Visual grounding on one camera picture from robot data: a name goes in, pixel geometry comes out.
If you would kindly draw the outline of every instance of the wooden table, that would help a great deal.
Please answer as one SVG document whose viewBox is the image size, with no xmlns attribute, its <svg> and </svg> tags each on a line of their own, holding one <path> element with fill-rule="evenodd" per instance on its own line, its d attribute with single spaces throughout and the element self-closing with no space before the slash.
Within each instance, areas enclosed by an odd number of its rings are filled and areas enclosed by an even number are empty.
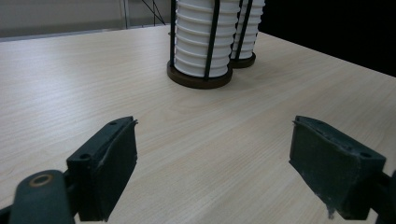
<svg viewBox="0 0 396 224">
<path fill-rule="evenodd" d="M 396 169 L 396 79 L 259 34 L 219 89 L 166 75 L 169 27 L 0 43 L 0 207 L 33 173 L 133 115 L 138 161 L 109 223 L 374 223 L 328 219 L 289 165 L 296 115 L 321 119 Z"/>
</svg>

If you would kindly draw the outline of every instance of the black background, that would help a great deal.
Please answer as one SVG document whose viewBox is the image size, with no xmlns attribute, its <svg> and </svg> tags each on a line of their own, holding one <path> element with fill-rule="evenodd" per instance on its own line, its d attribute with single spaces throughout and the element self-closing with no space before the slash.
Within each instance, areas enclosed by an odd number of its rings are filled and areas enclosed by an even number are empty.
<svg viewBox="0 0 396 224">
<path fill-rule="evenodd" d="M 259 30 L 396 77 L 392 0 L 267 0 Z"/>
</svg>

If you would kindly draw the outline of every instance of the white cylindrical object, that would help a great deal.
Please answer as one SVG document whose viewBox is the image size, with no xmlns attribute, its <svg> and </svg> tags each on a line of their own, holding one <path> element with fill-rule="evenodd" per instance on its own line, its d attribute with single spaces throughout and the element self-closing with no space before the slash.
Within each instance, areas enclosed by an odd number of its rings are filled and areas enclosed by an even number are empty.
<svg viewBox="0 0 396 224">
<path fill-rule="evenodd" d="M 177 1 L 175 68 L 186 75 L 205 76 L 213 9 L 213 0 Z M 228 71 L 238 11 L 239 0 L 220 1 L 209 77 L 221 77 Z"/>
<path fill-rule="evenodd" d="M 253 55 L 254 43 L 256 42 L 257 33 L 259 32 L 259 23 L 262 21 L 262 8 L 265 6 L 264 0 L 253 0 L 250 15 L 247 21 L 247 29 L 244 36 L 244 42 L 242 43 L 241 52 L 239 54 L 239 59 L 247 59 Z M 244 0 L 241 14 L 239 16 L 239 22 L 236 29 L 235 41 L 233 43 L 233 53 L 231 54 L 231 59 L 235 59 L 236 52 L 238 50 L 240 35 L 242 33 L 242 26 L 245 21 L 245 15 L 247 12 L 248 0 Z"/>
</svg>

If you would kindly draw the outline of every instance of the screw hole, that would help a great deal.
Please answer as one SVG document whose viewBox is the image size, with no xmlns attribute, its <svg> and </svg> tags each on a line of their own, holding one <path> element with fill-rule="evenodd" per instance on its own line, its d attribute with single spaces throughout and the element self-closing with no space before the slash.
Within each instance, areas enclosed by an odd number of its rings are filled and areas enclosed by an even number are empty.
<svg viewBox="0 0 396 224">
<path fill-rule="evenodd" d="M 82 159 L 82 160 L 87 160 L 87 159 L 89 159 L 90 157 L 91 157 L 90 154 L 82 154 L 81 156 L 79 156 L 79 158 Z"/>
<path fill-rule="evenodd" d="M 38 175 L 29 182 L 29 185 L 34 188 L 41 187 L 48 184 L 52 178 L 52 175 Z"/>
<path fill-rule="evenodd" d="M 371 158 L 371 155 L 365 152 L 361 152 L 361 156 L 365 157 L 365 158 Z"/>
</svg>

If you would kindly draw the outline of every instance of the cup stack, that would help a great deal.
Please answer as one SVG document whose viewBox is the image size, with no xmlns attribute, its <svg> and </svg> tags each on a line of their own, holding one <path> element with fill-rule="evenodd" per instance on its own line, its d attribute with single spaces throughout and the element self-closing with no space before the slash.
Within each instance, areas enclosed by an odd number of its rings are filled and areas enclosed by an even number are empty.
<svg viewBox="0 0 396 224">
<path fill-rule="evenodd" d="M 177 1 L 175 68 L 187 76 L 205 75 L 213 8 L 213 0 Z M 239 0 L 220 1 L 209 78 L 221 77 L 229 70 L 229 55 L 239 9 Z"/>
<path fill-rule="evenodd" d="M 247 14 L 247 8 L 248 8 L 248 0 L 243 0 L 243 5 L 241 8 L 240 16 L 239 16 L 239 21 L 236 29 L 236 35 L 235 35 L 235 40 L 233 42 L 233 53 L 231 55 L 231 59 L 233 61 L 233 64 L 237 63 L 239 60 L 245 62 L 247 60 L 254 60 L 255 55 L 253 53 L 253 48 L 254 44 L 256 42 L 256 37 L 257 33 L 259 32 L 259 23 L 262 21 L 261 15 L 262 15 L 262 8 L 265 6 L 265 1 L 264 0 L 253 0 L 252 1 L 252 6 L 250 10 L 250 14 L 248 18 L 246 18 Z M 242 27 L 244 24 L 244 21 L 248 19 L 247 21 L 247 29 L 245 31 L 245 35 L 243 38 L 243 43 L 242 43 L 242 48 L 239 54 L 239 57 L 236 58 L 236 52 L 238 50 L 240 43 L 240 38 L 241 38 L 241 33 L 242 33 Z"/>
</svg>

